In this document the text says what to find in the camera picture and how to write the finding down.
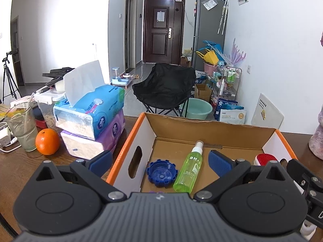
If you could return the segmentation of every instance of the black cable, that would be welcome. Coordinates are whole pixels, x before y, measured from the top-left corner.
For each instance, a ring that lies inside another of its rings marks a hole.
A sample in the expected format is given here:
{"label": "black cable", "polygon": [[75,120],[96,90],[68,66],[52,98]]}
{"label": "black cable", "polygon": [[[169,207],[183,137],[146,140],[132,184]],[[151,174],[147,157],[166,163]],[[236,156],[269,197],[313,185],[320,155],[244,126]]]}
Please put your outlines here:
{"label": "black cable", "polygon": [[9,223],[4,219],[1,213],[0,213],[0,225],[5,229],[5,231],[8,232],[8,234],[12,238],[16,238],[18,236],[18,233],[12,228],[12,226],[9,225]]}

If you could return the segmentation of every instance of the blue plastic lid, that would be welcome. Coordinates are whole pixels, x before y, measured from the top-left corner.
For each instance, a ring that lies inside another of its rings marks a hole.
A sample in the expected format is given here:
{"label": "blue plastic lid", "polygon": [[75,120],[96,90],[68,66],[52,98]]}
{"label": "blue plastic lid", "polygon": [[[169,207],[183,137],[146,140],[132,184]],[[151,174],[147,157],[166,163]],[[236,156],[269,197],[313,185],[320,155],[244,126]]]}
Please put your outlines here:
{"label": "blue plastic lid", "polygon": [[147,168],[148,180],[156,187],[168,187],[175,182],[177,173],[175,164],[168,160],[158,159],[156,162],[151,162]]}

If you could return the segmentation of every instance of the plastic basin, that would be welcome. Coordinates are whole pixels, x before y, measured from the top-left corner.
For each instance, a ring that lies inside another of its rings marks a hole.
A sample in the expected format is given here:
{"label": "plastic basin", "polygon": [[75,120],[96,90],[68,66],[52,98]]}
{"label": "plastic basin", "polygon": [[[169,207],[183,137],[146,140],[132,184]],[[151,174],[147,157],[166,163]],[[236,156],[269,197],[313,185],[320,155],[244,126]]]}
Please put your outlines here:
{"label": "plastic basin", "polygon": [[[183,116],[185,116],[186,102],[184,107],[183,105],[184,104],[181,104],[180,108],[183,108]],[[186,117],[190,119],[205,120],[208,114],[210,114],[212,111],[213,108],[208,102],[198,98],[190,98],[188,101]]]}

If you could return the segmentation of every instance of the black camping chair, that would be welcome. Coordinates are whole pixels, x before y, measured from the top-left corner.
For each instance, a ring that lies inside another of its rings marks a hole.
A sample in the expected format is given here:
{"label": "black camping chair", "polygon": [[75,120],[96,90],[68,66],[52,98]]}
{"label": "black camping chair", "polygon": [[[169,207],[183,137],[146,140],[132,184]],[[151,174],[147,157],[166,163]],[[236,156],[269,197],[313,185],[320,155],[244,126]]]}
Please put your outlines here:
{"label": "black camping chair", "polygon": [[162,109],[159,115],[174,111],[177,116],[183,116],[184,108],[180,110],[180,105],[186,101],[188,103],[195,79],[195,70],[191,67],[155,64],[147,79],[134,84],[132,88],[147,112],[157,114],[158,108]]}

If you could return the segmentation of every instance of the ribbed gray surface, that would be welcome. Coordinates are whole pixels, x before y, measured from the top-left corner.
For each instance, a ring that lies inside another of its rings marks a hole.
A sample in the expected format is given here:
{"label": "ribbed gray surface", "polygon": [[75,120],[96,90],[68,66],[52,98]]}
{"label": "ribbed gray surface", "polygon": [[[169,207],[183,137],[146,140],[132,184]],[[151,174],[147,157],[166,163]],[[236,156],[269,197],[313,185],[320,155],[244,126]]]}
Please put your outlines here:
{"label": "ribbed gray surface", "polygon": [[228,226],[212,205],[193,202],[187,194],[133,193],[109,204],[89,227],[60,237],[23,233],[15,242],[304,242],[298,234],[258,238]]}

